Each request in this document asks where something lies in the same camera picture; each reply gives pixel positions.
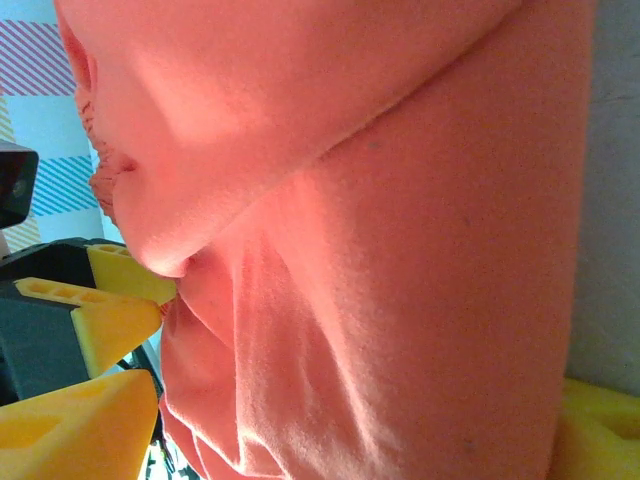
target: black device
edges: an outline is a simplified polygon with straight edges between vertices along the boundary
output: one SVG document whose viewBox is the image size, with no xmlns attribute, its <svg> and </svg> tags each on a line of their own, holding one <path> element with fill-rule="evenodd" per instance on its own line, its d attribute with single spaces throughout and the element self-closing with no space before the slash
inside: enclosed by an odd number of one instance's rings
<svg viewBox="0 0 640 480">
<path fill-rule="evenodd" d="M 27 219 L 37 171 L 36 152 L 0 140 L 0 230 Z"/>
</svg>

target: yellow foam block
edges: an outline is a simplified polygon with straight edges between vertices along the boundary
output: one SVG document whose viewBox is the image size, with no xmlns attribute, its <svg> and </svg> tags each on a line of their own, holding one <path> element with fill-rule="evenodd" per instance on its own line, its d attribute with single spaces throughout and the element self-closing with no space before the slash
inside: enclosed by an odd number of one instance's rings
<svg viewBox="0 0 640 480">
<path fill-rule="evenodd" d="M 79 307 L 71 318 L 91 378 L 109 370 L 162 323 L 160 309 L 151 300 L 38 278 L 15 285 L 23 296 Z"/>
<path fill-rule="evenodd" d="M 158 305 L 176 295 L 172 280 L 160 278 L 146 270 L 124 247 L 92 245 L 87 248 L 87 255 L 99 290 L 146 298 Z"/>
<path fill-rule="evenodd" d="M 0 408 L 0 480 L 135 480 L 158 413 L 144 370 Z"/>
<path fill-rule="evenodd" d="M 640 399 L 567 379 L 548 478 L 640 479 Z"/>
</svg>

